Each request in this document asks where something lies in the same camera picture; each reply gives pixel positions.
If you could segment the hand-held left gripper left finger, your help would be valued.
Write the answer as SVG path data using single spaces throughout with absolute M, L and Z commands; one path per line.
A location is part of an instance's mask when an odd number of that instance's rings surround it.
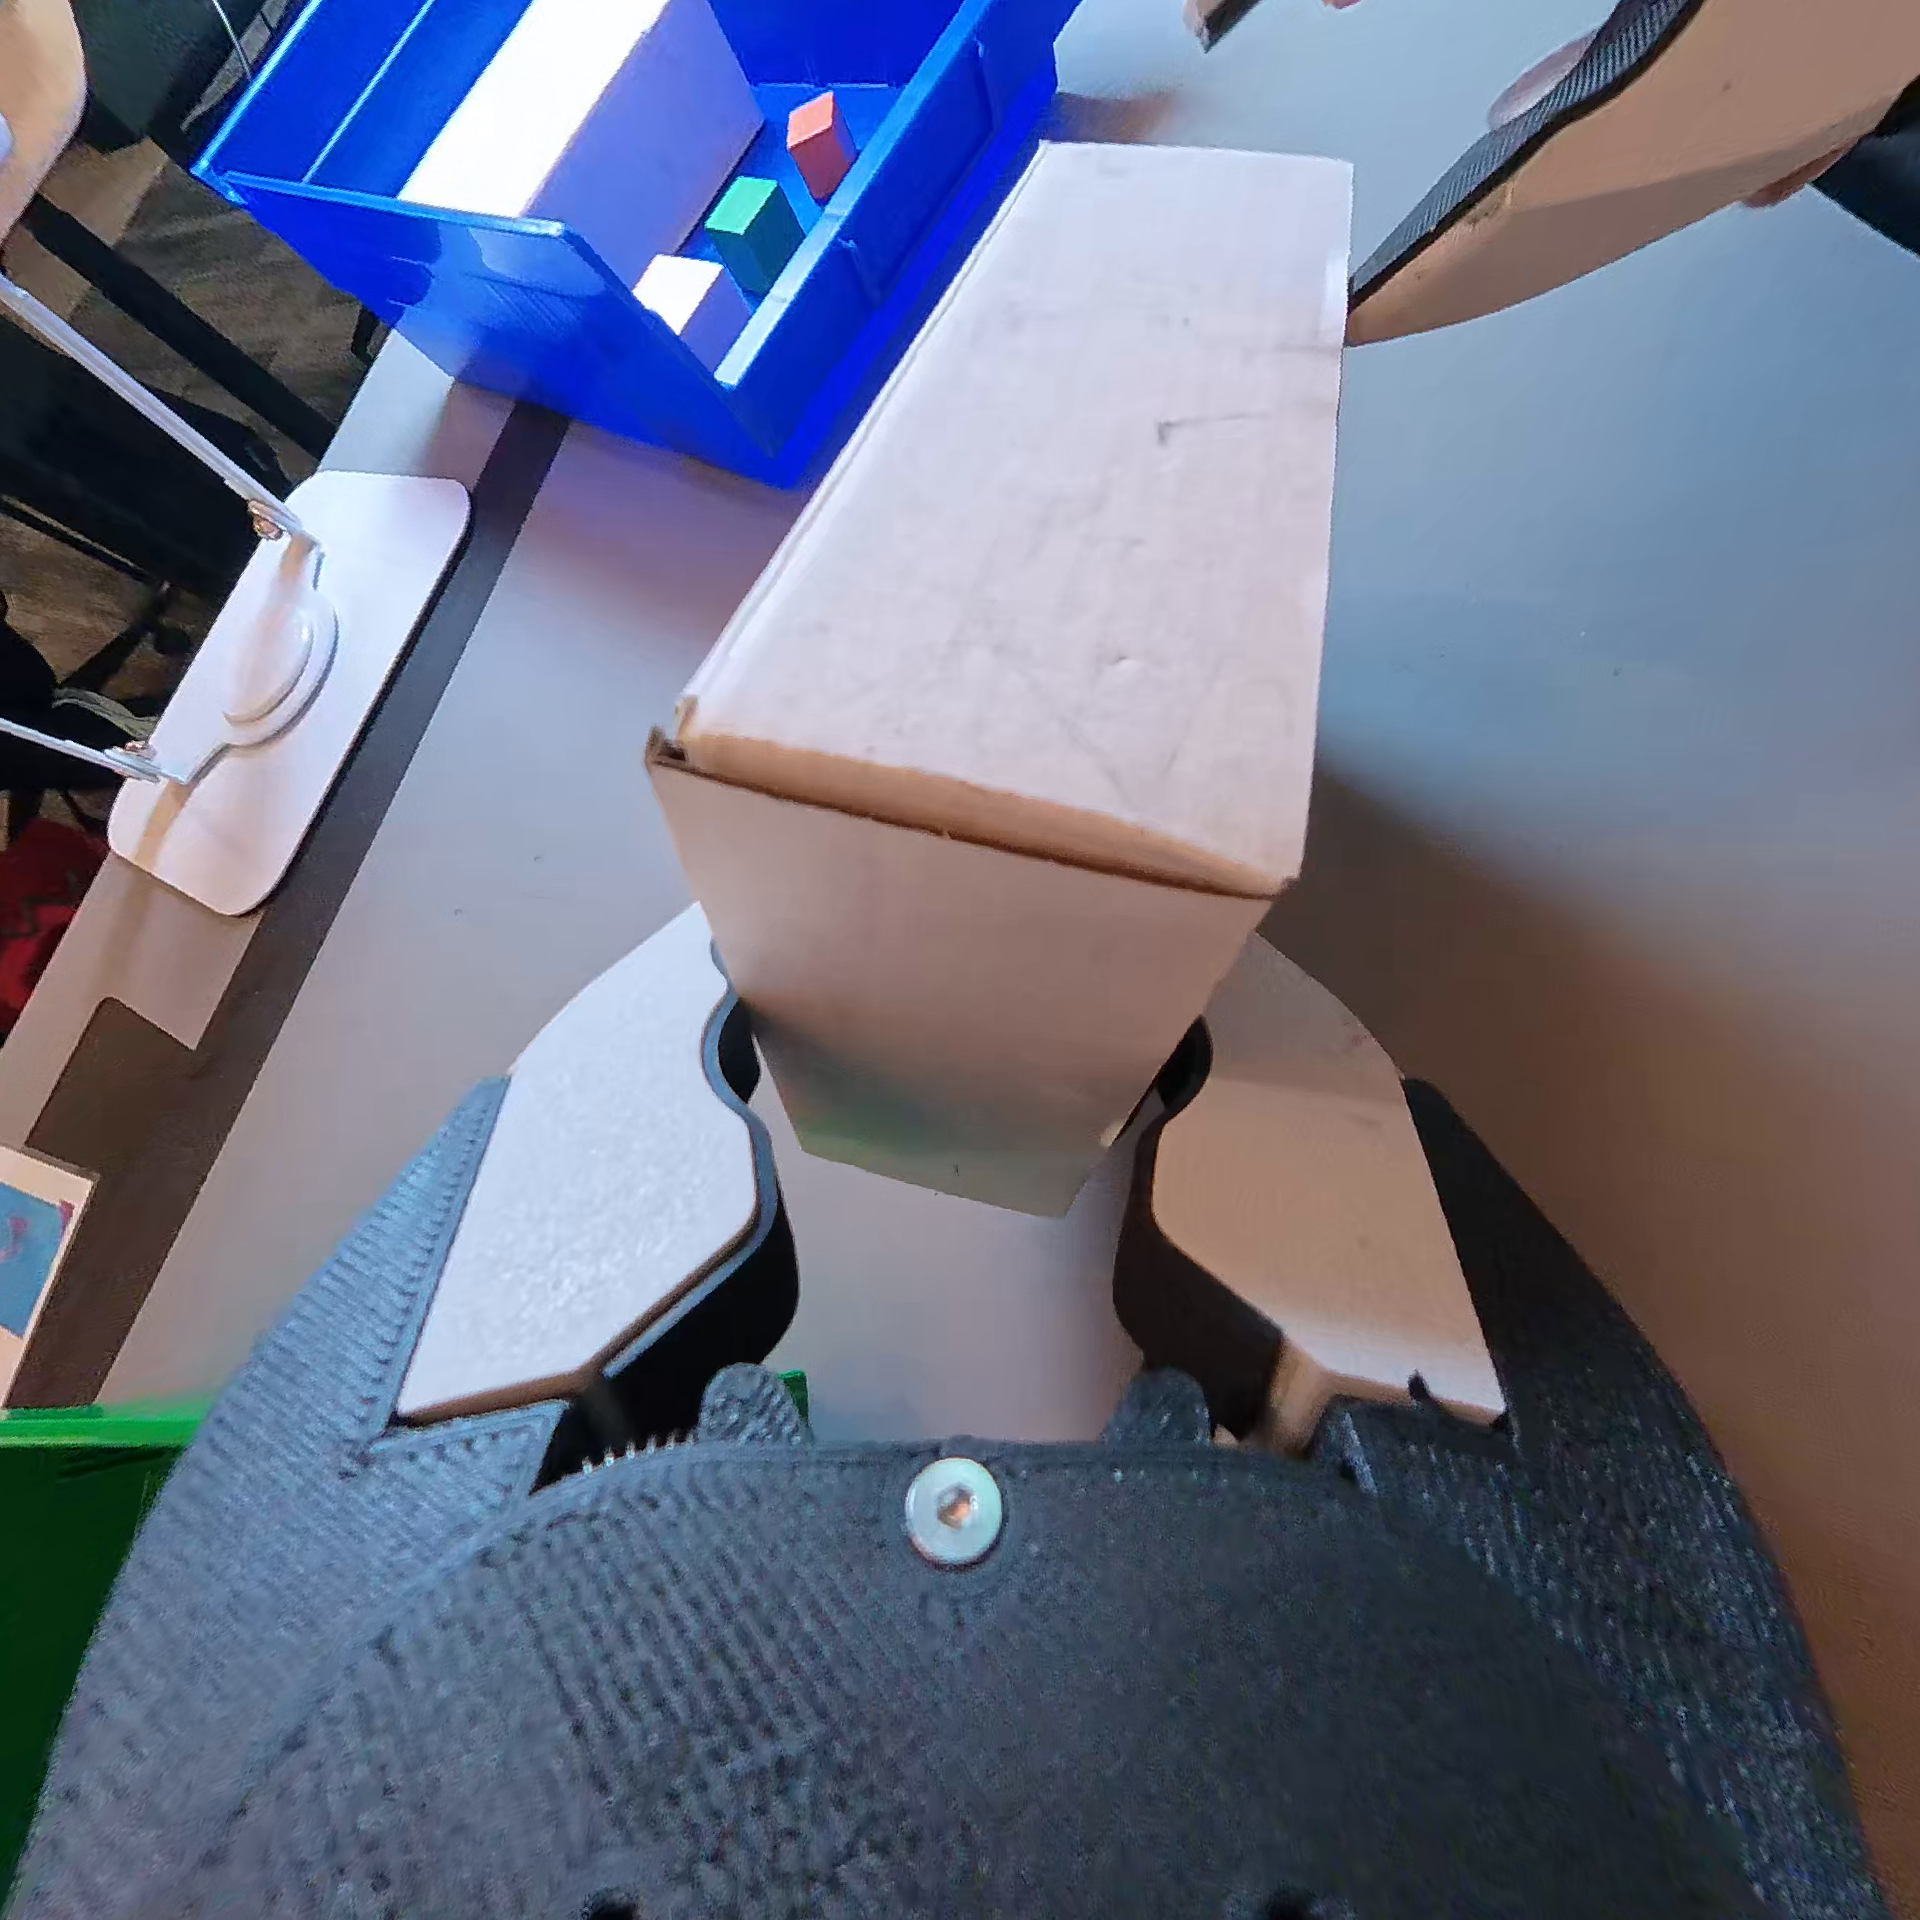
M 560 1409 L 558 1445 L 666 1445 L 800 1314 L 751 1007 L 697 904 L 580 987 L 489 1087 L 400 1426 Z

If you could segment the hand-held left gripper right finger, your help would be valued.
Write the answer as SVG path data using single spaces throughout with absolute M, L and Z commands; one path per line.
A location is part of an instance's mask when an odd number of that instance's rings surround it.
M 1246 938 L 1158 1081 L 1110 1305 L 1212 1426 L 1311 1449 L 1337 1401 L 1505 1418 L 1402 1075 L 1353 1009 Z

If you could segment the white cardboard box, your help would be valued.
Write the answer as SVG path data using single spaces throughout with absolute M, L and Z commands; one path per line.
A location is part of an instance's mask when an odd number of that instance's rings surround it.
M 537 0 L 400 186 L 400 203 L 546 220 L 639 210 L 657 250 L 763 125 L 704 0 Z
M 1353 167 L 1044 141 L 646 743 L 800 1140 L 1067 1215 L 1306 868 Z

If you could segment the green plastic bin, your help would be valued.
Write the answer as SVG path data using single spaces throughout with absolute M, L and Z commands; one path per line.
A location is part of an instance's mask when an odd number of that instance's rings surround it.
M 225 1424 L 7 1483 L 7 1816 L 19 1917 L 580 1917 L 639 1852 L 580 1742 L 517 1732 L 425 1576 L 522 1506 L 558 1401 L 326 1426 L 317 1481 Z

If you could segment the blue plastic bin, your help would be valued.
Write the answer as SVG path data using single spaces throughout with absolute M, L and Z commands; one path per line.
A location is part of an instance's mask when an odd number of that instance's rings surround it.
M 317 0 L 201 146 L 194 174 L 289 243 L 442 371 L 754 483 L 800 483 L 895 371 L 993 228 L 1060 88 L 1067 0 L 722 0 L 806 237 L 715 371 L 585 237 L 540 220 L 400 203 L 526 7 Z M 836 93 L 858 167 L 813 203 L 782 121 Z

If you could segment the person's right hand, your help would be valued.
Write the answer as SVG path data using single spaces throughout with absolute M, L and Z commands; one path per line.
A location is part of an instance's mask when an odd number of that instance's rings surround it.
M 1800 167 L 1795 174 L 1784 174 L 1784 179 L 1777 179 L 1777 186 L 1752 188 L 1752 196 L 1743 197 L 1743 210 L 1780 210 L 1780 203 L 1791 203 L 1800 188 L 1809 188 L 1809 186 L 1825 179 L 1832 167 L 1844 167 L 1858 146 L 1862 146 L 1862 135 L 1858 135 L 1858 141 L 1844 141 L 1836 148 L 1830 148 L 1830 156 L 1817 156 L 1817 159 L 1809 159 L 1809 167 Z

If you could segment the red wooden cube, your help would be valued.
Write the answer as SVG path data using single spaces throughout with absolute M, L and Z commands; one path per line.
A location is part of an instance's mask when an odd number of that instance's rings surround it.
M 858 167 L 858 135 L 836 93 L 803 98 L 782 121 L 782 148 L 813 203 L 830 203 Z

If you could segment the green wooden cube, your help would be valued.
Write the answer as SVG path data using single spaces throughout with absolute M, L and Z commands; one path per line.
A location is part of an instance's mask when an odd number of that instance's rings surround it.
M 806 228 L 779 179 L 733 174 L 711 203 L 702 237 L 731 280 L 751 301 L 763 301 L 800 258 Z

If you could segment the printed paper sheet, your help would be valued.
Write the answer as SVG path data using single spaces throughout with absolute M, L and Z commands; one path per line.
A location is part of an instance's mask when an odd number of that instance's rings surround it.
M 97 1174 L 0 1146 L 0 1399 L 30 1354 Z

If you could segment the light wooden block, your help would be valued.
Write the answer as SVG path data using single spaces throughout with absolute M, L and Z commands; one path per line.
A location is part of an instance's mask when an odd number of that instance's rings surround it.
M 633 301 L 666 325 L 704 367 L 715 367 L 745 325 L 754 320 L 751 296 L 722 262 L 657 250 L 633 280 Z

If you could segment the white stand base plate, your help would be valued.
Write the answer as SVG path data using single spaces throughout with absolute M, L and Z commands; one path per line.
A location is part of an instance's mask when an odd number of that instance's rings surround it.
M 253 511 L 258 553 L 143 741 L 114 751 L 0 721 L 9 741 L 121 777 L 109 852 L 222 920 L 293 868 L 465 538 L 442 476 L 317 470 L 275 497 L 15 280 L 15 325 L 86 367 Z

